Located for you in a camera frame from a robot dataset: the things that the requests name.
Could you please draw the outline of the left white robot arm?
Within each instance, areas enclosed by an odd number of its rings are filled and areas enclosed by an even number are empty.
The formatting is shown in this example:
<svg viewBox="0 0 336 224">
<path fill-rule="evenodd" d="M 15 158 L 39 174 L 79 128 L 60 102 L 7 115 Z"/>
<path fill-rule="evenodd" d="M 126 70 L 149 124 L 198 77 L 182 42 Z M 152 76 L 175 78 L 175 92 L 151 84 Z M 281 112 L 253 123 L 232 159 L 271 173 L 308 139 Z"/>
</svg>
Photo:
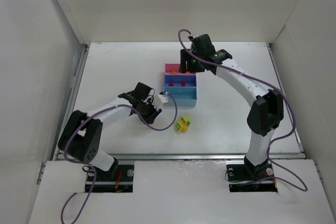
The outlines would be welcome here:
<svg viewBox="0 0 336 224">
<path fill-rule="evenodd" d="M 102 131 L 120 119 L 139 113 L 145 123 L 153 124 L 162 112 L 167 97 L 150 95 L 152 88 L 139 82 L 135 89 L 118 95 L 112 102 L 90 112 L 73 111 L 61 134 L 58 148 L 75 160 L 96 169 L 104 180 L 113 180 L 118 160 L 100 149 Z"/>
</svg>

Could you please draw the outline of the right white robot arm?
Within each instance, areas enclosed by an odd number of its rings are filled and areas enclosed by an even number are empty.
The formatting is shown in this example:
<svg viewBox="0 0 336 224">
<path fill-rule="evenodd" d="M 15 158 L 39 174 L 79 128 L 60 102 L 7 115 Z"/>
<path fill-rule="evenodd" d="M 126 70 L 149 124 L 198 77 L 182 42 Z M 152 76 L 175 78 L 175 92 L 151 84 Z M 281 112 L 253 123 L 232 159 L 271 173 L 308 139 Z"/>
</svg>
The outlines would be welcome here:
<svg viewBox="0 0 336 224">
<path fill-rule="evenodd" d="M 251 130 L 249 149 L 243 164 L 227 165 L 228 180 L 237 183 L 264 178 L 266 170 L 271 168 L 267 149 L 284 118 L 282 95 L 246 77 L 230 53 L 215 49 L 209 35 L 189 35 L 188 39 L 190 48 L 183 47 L 180 51 L 180 72 L 211 71 L 233 87 L 250 106 L 247 117 Z"/>
</svg>

